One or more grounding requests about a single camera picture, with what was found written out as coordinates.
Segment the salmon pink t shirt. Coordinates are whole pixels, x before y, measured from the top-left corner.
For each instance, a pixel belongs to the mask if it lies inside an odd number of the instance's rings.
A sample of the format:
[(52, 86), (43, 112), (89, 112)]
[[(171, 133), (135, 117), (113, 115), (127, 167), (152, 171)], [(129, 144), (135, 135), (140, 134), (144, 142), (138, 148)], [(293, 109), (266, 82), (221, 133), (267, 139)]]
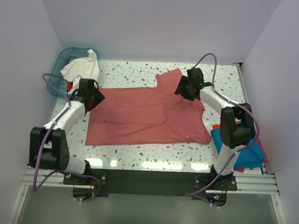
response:
[(156, 87), (101, 88), (105, 99), (90, 112), (85, 144), (209, 144), (203, 104), (174, 93), (182, 75), (157, 74)]

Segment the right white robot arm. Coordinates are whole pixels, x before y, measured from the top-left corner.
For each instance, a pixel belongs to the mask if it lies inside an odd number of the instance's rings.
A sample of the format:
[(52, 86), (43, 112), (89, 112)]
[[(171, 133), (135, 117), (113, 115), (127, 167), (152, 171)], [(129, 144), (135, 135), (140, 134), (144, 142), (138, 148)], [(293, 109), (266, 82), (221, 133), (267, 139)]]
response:
[(205, 82), (200, 68), (187, 70), (175, 90), (176, 95), (193, 101), (199, 100), (220, 114), (219, 135), (222, 146), (211, 167), (209, 185), (218, 190), (226, 184), (225, 176), (233, 173), (235, 162), (244, 148), (257, 135), (252, 109), (248, 103), (237, 103), (217, 92), (214, 84)]

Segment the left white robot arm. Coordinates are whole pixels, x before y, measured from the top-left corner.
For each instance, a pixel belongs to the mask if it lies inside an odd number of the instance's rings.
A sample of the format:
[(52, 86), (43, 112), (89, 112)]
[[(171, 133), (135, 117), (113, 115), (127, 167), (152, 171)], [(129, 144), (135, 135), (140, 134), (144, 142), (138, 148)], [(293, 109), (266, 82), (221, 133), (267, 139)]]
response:
[(75, 174), (80, 184), (88, 184), (92, 173), (89, 163), (70, 156), (67, 135), (73, 126), (88, 112), (100, 104), (105, 96), (94, 79), (81, 78), (78, 89), (67, 95), (49, 82), (47, 84), (66, 99), (64, 108), (42, 127), (30, 132), (29, 165), (39, 169), (56, 170)]

